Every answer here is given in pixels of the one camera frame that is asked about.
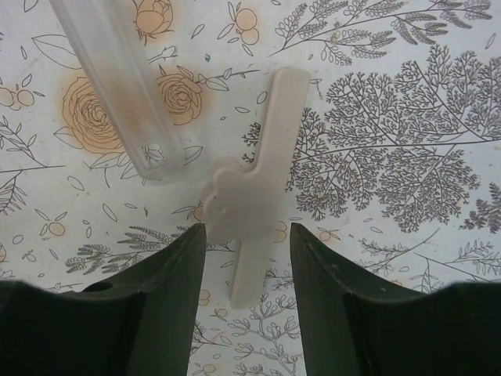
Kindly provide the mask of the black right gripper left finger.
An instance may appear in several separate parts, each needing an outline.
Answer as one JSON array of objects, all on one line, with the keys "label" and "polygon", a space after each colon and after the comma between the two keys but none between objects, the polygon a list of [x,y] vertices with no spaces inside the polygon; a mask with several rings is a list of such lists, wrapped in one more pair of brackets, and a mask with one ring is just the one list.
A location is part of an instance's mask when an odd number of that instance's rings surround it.
[{"label": "black right gripper left finger", "polygon": [[196,224],[80,292],[2,281],[2,374],[186,374],[206,242]]}]

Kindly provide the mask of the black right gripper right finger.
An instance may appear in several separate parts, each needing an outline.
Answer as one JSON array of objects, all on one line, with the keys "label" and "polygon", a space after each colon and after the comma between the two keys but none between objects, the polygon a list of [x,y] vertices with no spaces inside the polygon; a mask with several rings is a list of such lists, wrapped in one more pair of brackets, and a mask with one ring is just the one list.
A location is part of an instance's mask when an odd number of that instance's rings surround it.
[{"label": "black right gripper right finger", "polygon": [[299,223],[290,258],[307,374],[499,374],[499,284],[419,293],[363,269]]}]

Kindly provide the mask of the white plastic bracket piece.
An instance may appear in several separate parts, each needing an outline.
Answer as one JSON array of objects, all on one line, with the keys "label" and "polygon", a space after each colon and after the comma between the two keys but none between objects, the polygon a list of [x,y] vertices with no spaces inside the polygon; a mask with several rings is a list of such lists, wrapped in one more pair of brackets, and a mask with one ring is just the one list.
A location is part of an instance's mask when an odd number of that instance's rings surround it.
[{"label": "white plastic bracket piece", "polygon": [[292,67],[274,73],[254,163],[243,167],[222,158],[204,187],[207,241],[240,243],[229,298],[233,309],[256,306],[264,289],[310,79],[306,70]]}]

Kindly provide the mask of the clear plastic scoop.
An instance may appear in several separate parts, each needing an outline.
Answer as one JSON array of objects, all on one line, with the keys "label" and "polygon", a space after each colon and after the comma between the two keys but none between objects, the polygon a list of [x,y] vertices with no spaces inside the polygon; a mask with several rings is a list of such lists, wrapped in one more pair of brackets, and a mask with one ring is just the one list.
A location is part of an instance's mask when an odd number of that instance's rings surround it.
[{"label": "clear plastic scoop", "polygon": [[123,1],[53,1],[51,7],[138,174],[178,173],[185,153]]}]

